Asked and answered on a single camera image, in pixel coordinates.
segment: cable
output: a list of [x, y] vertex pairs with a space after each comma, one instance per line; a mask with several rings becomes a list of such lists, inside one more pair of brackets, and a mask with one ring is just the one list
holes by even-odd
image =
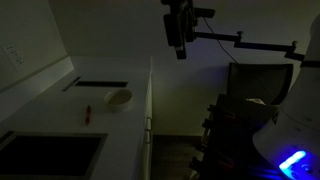
[[[212, 34], [215, 34], [214, 31], [212, 30], [212, 28], [210, 27], [210, 25], [208, 24], [208, 22], [207, 22], [207, 20], [206, 20], [205, 17], [203, 17], [203, 20], [204, 20], [204, 22], [207, 24], [207, 26], [208, 26], [208, 28], [210, 29], [210, 31], [212, 32]], [[224, 47], [222, 46], [220, 40], [217, 39], [217, 41], [218, 41], [219, 46], [221, 47], [221, 49], [222, 49], [235, 63], [239, 64], [238, 61], [236, 61], [236, 60], [231, 56], [231, 54], [230, 54], [227, 50], [224, 49]]]

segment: blue led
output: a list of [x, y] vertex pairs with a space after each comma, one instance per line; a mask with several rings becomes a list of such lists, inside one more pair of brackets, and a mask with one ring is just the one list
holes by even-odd
[[290, 156], [288, 159], [286, 159], [284, 162], [282, 162], [279, 165], [279, 168], [281, 170], [286, 170], [288, 169], [292, 164], [298, 162], [300, 159], [302, 159], [303, 157], [306, 156], [306, 152], [305, 151], [298, 151], [296, 153], [294, 153], [292, 156]]

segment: white bowl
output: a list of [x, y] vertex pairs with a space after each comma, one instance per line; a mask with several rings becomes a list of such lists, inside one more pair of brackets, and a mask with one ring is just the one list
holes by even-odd
[[115, 112], [126, 110], [132, 101], [132, 92], [128, 89], [117, 89], [104, 96], [106, 106]]

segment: black chair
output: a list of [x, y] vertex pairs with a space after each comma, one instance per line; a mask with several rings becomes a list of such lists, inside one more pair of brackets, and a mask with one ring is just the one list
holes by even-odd
[[293, 64], [229, 64], [227, 95], [279, 105], [286, 97]]

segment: wall outlet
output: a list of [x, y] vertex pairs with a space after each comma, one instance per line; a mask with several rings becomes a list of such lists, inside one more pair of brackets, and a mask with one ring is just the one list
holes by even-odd
[[8, 56], [11, 64], [18, 71], [24, 63], [24, 60], [21, 57], [21, 52], [17, 44], [7, 44], [3, 45], [2, 49]]

